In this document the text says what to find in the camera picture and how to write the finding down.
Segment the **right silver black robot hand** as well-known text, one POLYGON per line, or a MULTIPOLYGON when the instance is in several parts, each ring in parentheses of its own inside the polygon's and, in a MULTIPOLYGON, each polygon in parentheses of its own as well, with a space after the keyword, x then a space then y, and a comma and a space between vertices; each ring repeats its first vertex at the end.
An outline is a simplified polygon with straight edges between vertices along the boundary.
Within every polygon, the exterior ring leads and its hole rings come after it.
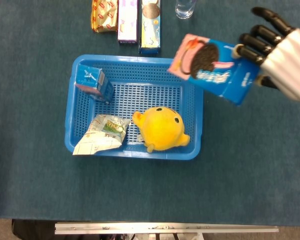
POLYGON ((233 53, 259 66, 263 76, 257 83, 281 91, 300 102, 300 28, 287 23, 276 12, 255 6, 251 12, 275 30, 255 25, 239 37, 233 53))

